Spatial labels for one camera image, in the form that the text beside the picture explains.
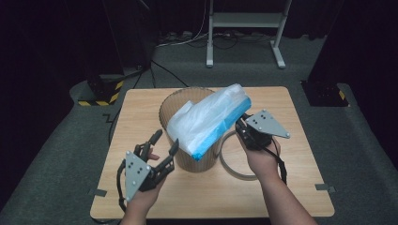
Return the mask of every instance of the wooden tabletop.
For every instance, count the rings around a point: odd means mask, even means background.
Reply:
[[[105,197],[96,196],[91,217],[122,218],[118,205],[116,172],[126,151],[148,141],[159,128],[161,103],[176,88],[132,89],[127,92],[114,137],[99,180],[98,189],[106,190]],[[334,208],[326,190],[316,190],[324,184],[308,144],[298,114],[284,87],[244,87],[252,100],[247,114],[268,110],[290,132],[290,139],[278,138],[282,146],[281,158],[287,169],[287,184],[313,217],[330,217]],[[170,144],[164,134],[154,147],[154,153],[164,159]],[[240,173],[252,174],[237,137],[229,138],[222,154],[230,167]],[[149,161],[152,166],[158,161]],[[217,160],[205,172],[186,172],[179,168],[170,173],[161,194],[151,208],[148,218],[263,218],[268,217],[259,182],[237,179]]]

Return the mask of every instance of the human arm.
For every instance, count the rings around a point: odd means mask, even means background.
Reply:
[[[249,166],[257,176],[267,206],[269,218],[274,225],[278,224],[316,224],[315,220],[301,205],[289,187],[281,180],[278,174],[278,163],[266,151],[248,150],[240,139]],[[277,154],[281,150],[279,143],[273,138],[267,149]]]
[[[160,157],[152,154],[152,149],[148,155],[149,159],[158,160]],[[148,191],[137,191],[130,202],[127,203],[127,208],[121,225],[144,225],[146,222],[146,216],[149,209],[155,204],[158,199],[161,187],[164,184],[163,179],[154,189]]]

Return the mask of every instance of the gray floor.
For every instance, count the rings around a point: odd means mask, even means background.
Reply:
[[[157,48],[153,60],[173,71],[189,86],[286,86],[313,149],[335,207],[333,217],[320,224],[396,224],[398,174],[370,130],[347,84],[340,83],[350,107],[311,107],[301,88],[321,50],[323,39],[283,38],[281,52],[287,65],[278,69],[267,41],[239,42],[215,49],[213,68],[206,68],[206,48],[176,45]],[[233,41],[216,39],[219,47]],[[184,87],[164,69],[153,65],[156,87]],[[93,196],[108,151],[110,123],[124,94],[137,82],[127,78],[113,106],[75,105],[54,131],[26,172],[0,215],[0,224],[96,224],[90,217]],[[77,99],[83,83],[70,90]],[[153,88],[147,71],[135,88]],[[261,224],[265,219],[206,221],[148,221],[148,224]]]

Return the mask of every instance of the white plastic bag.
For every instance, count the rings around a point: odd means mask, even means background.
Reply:
[[[170,119],[167,133],[195,160],[252,106],[240,84],[225,87],[193,104],[188,101]]]

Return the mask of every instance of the hand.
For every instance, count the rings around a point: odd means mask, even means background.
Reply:
[[[148,153],[148,158],[158,160],[160,157],[152,154],[152,151],[153,149],[151,148]],[[144,192],[137,191],[132,200],[127,203],[126,213],[120,224],[145,224],[146,215],[158,199],[159,192],[165,180],[164,178],[154,189]]]
[[[278,163],[274,156],[263,150],[249,150],[246,148],[245,143],[241,140],[239,135],[237,135],[237,138],[245,150],[250,169],[259,180],[276,177],[280,179],[278,175]],[[281,145],[274,137],[272,137],[272,140],[275,144],[272,142],[267,146],[267,149],[278,155],[281,153]]]

